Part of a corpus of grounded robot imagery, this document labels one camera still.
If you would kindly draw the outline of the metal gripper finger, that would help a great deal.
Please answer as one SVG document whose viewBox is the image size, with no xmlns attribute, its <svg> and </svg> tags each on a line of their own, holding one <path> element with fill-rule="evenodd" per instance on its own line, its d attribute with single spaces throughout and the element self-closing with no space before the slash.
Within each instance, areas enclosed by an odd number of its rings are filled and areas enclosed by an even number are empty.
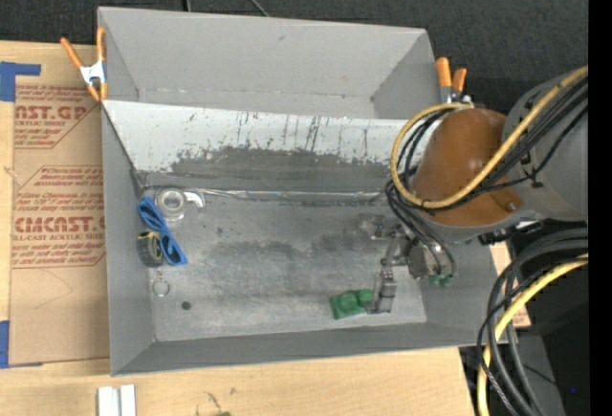
<svg viewBox="0 0 612 416">
<path fill-rule="evenodd" d="M 395 279 L 393 269 L 383 267 L 375 277 L 373 313 L 383 314 L 391 312 L 397 287 L 398 282 Z"/>
<path fill-rule="evenodd" d="M 359 216 L 359 231 L 363 238 L 373 241 L 404 236 L 400 222 L 384 214 L 362 213 Z"/>
</svg>

